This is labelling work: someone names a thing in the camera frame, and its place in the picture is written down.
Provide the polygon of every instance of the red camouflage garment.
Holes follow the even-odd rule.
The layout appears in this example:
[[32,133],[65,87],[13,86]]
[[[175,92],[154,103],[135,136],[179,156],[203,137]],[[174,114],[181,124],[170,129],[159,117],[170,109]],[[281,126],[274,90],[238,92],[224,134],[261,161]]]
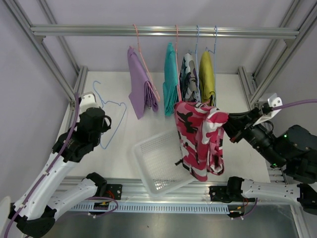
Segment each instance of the red camouflage garment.
[[178,102],[175,104],[175,121],[183,158],[175,163],[183,164],[199,181],[207,181],[208,172],[221,175],[222,125],[228,113],[202,103]]

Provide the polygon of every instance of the yellow cloth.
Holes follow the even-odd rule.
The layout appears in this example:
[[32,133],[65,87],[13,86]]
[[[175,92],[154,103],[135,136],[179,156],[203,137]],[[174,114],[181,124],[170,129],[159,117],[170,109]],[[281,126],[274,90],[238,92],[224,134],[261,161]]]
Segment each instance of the yellow cloth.
[[202,103],[206,103],[211,99],[211,106],[214,106],[215,88],[214,74],[211,63],[210,54],[205,51],[200,59],[199,65],[199,89],[202,96]]

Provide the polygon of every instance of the hanging garment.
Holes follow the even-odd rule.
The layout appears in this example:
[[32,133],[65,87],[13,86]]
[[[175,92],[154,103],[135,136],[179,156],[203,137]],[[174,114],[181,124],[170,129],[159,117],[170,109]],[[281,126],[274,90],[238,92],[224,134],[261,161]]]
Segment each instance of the hanging garment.
[[183,58],[183,63],[179,74],[179,81],[182,101],[200,102],[200,93],[197,87],[198,81],[194,58],[190,53],[187,53]]
[[168,43],[165,55],[164,64],[164,109],[165,116],[170,116],[174,113],[174,104],[178,100],[177,85],[178,85],[178,72],[176,67],[176,54],[173,44]]
[[175,121],[180,140],[182,163],[199,181],[207,181],[207,174],[221,175],[224,171],[222,158],[222,125],[228,113],[202,103],[178,102],[175,105]]
[[210,54],[205,51],[202,55],[199,65],[199,89],[202,95],[202,103],[209,102],[214,106],[215,88],[214,73],[211,63]]
[[140,62],[139,57],[131,46],[128,49],[128,64],[132,89],[129,98],[135,115],[140,119],[143,117],[145,105],[149,108],[152,107],[154,112],[158,111],[159,106],[154,93],[151,90],[151,83],[148,75]]

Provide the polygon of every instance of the perforated basket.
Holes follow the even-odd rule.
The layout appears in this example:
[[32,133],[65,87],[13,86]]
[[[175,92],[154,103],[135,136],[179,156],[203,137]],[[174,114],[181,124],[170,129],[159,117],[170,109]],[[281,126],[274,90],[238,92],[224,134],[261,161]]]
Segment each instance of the perforated basket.
[[195,180],[181,164],[175,165],[182,158],[176,130],[136,144],[133,155],[142,182],[151,196],[161,196]]

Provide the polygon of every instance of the purple cloth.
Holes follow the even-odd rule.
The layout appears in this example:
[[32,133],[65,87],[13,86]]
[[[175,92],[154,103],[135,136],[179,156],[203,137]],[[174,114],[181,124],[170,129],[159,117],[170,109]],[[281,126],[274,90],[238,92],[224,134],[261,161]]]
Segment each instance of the purple cloth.
[[132,88],[129,98],[137,118],[140,119],[143,117],[145,105],[152,107],[154,112],[158,111],[159,106],[151,86],[147,83],[150,82],[148,75],[131,46],[128,49],[128,63]]

